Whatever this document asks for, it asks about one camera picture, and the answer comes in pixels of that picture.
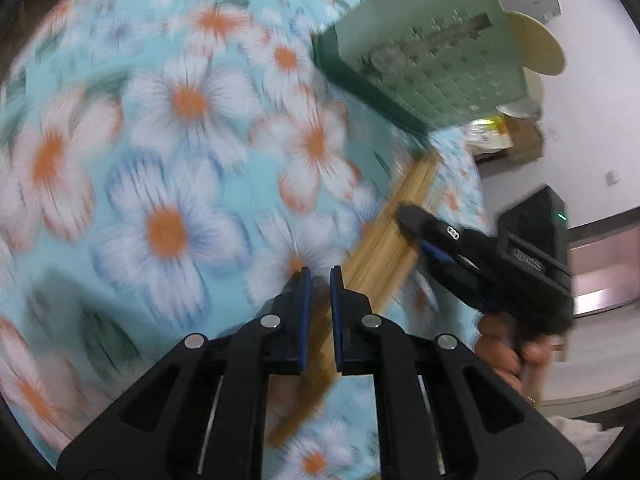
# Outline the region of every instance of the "floral tablecloth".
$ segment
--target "floral tablecloth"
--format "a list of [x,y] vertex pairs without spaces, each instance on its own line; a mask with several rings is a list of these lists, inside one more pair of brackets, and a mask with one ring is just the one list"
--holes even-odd
[[[361,0],[62,0],[0,92],[0,388],[51,462],[185,334],[228,333],[302,265],[327,276],[407,139],[327,84],[310,33]],[[484,228],[457,129],[433,136],[440,215]],[[412,276],[389,316],[470,341]],[[291,402],[272,384],[269,423]],[[379,467],[368,378],[340,380],[265,478]]]

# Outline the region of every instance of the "green plastic basket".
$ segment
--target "green plastic basket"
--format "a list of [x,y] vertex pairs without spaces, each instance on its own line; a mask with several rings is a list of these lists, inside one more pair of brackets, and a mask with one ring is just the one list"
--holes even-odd
[[314,59],[418,138],[527,95],[498,0],[366,0],[314,37]]

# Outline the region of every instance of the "blue tablecloth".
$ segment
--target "blue tablecloth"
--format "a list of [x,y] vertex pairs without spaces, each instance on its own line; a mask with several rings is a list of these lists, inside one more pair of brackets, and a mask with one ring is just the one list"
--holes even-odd
[[[251,319],[293,270],[327,276],[408,158],[328,85],[310,33],[361,0],[62,0],[0,93],[0,388],[58,453],[185,334]],[[458,129],[440,215],[484,228]],[[388,314],[470,341],[476,315],[412,276]],[[292,402],[271,385],[268,424]],[[265,478],[379,467],[371,380],[343,379]]]

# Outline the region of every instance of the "hand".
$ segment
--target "hand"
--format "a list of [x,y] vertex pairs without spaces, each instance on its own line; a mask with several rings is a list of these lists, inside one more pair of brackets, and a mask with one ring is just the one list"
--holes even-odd
[[[523,386],[516,377],[520,373],[520,359],[516,352],[503,340],[509,330],[504,321],[495,314],[485,314],[478,323],[481,333],[476,342],[476,355],[484,359],[507,384],[523,394]],[[529,392],[542,390],[546,371],[551,363],[551,338],[542,336],[535,341],[524,343],[522,357],[532,368],[527,377],[526,396]]]

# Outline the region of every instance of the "white logo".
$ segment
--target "white logo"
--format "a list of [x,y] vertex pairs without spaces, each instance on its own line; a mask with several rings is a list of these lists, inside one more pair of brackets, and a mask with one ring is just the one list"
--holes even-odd
[[453,227],[449,226],[447,227],[447,233],[449,233],[449,235],[451,236],[451,238],[453,238],[454,240],[458,240],[458,238],[460,238],[460,235],[458,234],[458,231],[456,231]]
[[523,253],[517,247],[513,248],[513,256],[515,256],[522,263],[527,264],[529,267],[533,267],[538,272],[543,272],[545,270],[545,267],[540,263],[539,260],[535,259],[532,256],[529,256],[528,254]]

